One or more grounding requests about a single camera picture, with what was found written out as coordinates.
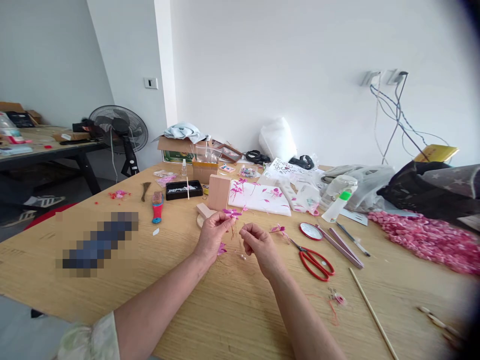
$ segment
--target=green cap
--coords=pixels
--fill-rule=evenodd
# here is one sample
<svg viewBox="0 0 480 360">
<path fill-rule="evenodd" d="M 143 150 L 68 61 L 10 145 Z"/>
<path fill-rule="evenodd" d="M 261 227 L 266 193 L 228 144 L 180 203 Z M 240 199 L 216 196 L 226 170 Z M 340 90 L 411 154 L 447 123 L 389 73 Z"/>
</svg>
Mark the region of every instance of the green cap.
<svg viewBox="0 0 480 360">
<path fill-rule="evenodd" d="M 351 193 L 351 192 L 344 191 L 344 192 L 341 193 L 340 199 L 345 200 L 345 201 L 348 201 L 351 196 L 352 196 L 352 193 Z"/>
</svg>

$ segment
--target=yellow book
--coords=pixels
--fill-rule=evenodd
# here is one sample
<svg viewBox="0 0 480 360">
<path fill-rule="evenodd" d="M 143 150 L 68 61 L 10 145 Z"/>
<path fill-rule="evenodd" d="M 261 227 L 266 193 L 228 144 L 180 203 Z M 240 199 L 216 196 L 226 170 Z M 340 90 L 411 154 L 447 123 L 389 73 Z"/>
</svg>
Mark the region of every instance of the yellow book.
<svg viewBox="0 0 480 360">
<path fill-rule="evenodd" d="M 429 161 L 444 163 L 448 161 L 458 151 L 458 147 L 431 144 L 423 149 L 423 153 L 426 155 L 428 160 L 422 153 L 419 153 L 416 158 L 413 159 L 413 161 L 419 163 L 428 163 Z"/>
</svg>

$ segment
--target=scissors handle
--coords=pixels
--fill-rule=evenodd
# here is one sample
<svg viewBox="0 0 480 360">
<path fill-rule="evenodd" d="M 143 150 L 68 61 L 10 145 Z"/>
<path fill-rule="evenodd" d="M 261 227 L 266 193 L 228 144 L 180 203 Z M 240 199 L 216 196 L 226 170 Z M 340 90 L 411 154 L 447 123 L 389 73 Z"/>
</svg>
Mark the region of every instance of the scissors handle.
<svg viewBox="0 0 480 360">
<path fill-rule="evenodd" d="M 325 269 L 325 268 L 322 266 L 322 264 L 320 264 L 320 263 L 318 262 L 318 260 L 314 258 L 314 255 L 318 256 L 320 259 L 322 259 L 323 261 L 325 261 L 331 271 L 328 271 L 327 269 Z M 334 267 L 332 266 L 332 264 L 331 264 L 325 257 L 323 257 L 322 255 L 320 255 L 318 252 L 303 247 L 303 251 L 300 251 L 300 252 L 299 252 L 299 256 L 300 256 L 301 262 L 303 263 L 303 266 L 305 266 L 305 269 L 307 269 L 308 272 L 309 272 L 310 274 L 312 274 L 312 275 L 313 275 L 315 278 L 317 278 L 318 280 L 323 281 L 323 282 L 327 282 L 327 281 L 329 281 L 330 276 L 332 276 L 332 275 L 335 274 L 335 270 L 334 270 Z M 318 276 L 318 275 L 307 265 L 307 261 L 309 261 L 313 266 L 315 266 L 318 270 L 320 270 L 320 272 L 321 272 L 323 275 L 325 275 L 325 277 L 320 277 L 320 276 Z"/>
</svg>

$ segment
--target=small round mirror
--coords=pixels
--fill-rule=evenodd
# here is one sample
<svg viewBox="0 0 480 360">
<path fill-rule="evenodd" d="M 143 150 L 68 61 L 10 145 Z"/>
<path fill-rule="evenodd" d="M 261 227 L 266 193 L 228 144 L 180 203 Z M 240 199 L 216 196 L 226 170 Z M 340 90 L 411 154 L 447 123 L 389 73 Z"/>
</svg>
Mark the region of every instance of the small round mirror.
<svg viewBox="0 0 480 360">
<path fill-rule="evenodd" d="M 302 222 L 300 224 L 300 231 L 307 238 L 315 241 L 322 240 L 322 238 L 324 237 L 320 230 L 318 230 L 314 225 L 307 222 Z"/>
</svg>

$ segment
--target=wooden table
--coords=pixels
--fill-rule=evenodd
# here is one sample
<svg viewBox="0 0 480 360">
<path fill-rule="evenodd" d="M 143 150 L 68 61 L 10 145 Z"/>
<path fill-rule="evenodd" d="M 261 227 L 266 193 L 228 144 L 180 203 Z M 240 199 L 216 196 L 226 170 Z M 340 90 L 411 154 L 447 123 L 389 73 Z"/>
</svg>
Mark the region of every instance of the wooden table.
<svg viewBox="0 0 480 360">
<path fill-rule="evenodd" d="M 154 191 L 161 189 L 153 175 L 159 169 L 180 173 L 181 165 L 152 166 L 66 210 L 57 219 L 46 220 L 1 243 L 0 293 L 67 321 L 92 324 L 177 265 L 197 242 L 200 229 L 195 206 L 205 200 L 193 197 L 166 201 L 162 222 L 159 226 L 152 224 L 150 201 L 140 201 L 141 183 L 152 182 L 147 192 L 150 199 Z M 193 179 L 191 166 L 188 173 Z M 111 199 L 108 192 L 119 189 L 131 195 L 123 200 Z M 99 270 L 95 278 L 58 277 L 55 258 L 62 246 L 56 225 L 58 230 L 63 229 L 64 239 L 75 241 L 82 239 L 82 231 L 96 230 L 96 221 L 119 211 L 139 216 L 136 240 L 129 243 L 132 252 L 127 253 L 127 257 L 136 260 L 116 260 L 117 264 L 130 264 L 132 268 Z M 321 218 L 318 220 L 327 226 Z M 304 213 L 293 212 L 287 217 L 248 211 L 236 226 L 239 230 L 243 223 L 255 222 L 269 230 L 280 223 L 300 245 L 326 256 L 335 268 L 335 275 L 327 283 L 305 270 L 296 247 L 287 245 L 278 233 L 272 235 L 289 271 L 347 357 L 389 359 L 388 348 L 348 271 L 352 264 L 327 241 L 312 241 L 298 230 L 299 223 L 315 221 Z M 469 299 L 464 294 L 471 294 L 476 280 L 413 256 L 388 241 L 372 222 L 366 227 L 341 217 L 341 223 L 360 237 L 372 254 L 366 258 L 352 246 L 365 263 L 364 269 L 355 268 L 357 277 L 398 357 L 433 359 L 440 352 L 449 351 L 439 329 L 415 307 L 427 306 L 443 321 L 458 326 L 460 319 L 468 315 Z M 152 236 L 157 227 L 160 233 Z M 257 260 L 254 256 L 241 259 L 244 251 L 237 234 L 232 238 L 228 233 L 223 240 L 228 252 L 218 259 L 180 308 L 154 355 L 166 360 L 292 359 L 292 348 L 274 294 Z M 107 265 L 115 268 L 114 261 Z M 347 301 L 343 307 L 333 305 L 339 326 L 331 322 L 329 288 L 336 289 Z"/>
<path fill-rule="evenodd" d="M 0 155 L 0 171 L 24 168 L 33 164 L 58 159 L 72 159 L 76 161 L 91 193 L 99 193 L 100 186 L 97 182 L 97 178 L 95 177 L 86 153 L 101 150 L 105 147 L 98 142 L 75 145 L 60 145 L 60 143 L 57 142 L 52 135 L 64 130 L 68 129 L 65 127 L 45 125 L 20 129 L 23 138 L 25 140 L 32 141 L 32 143 L 27 145 L 33 149 L 33 152 L 11 156 Z"/>
</svg>

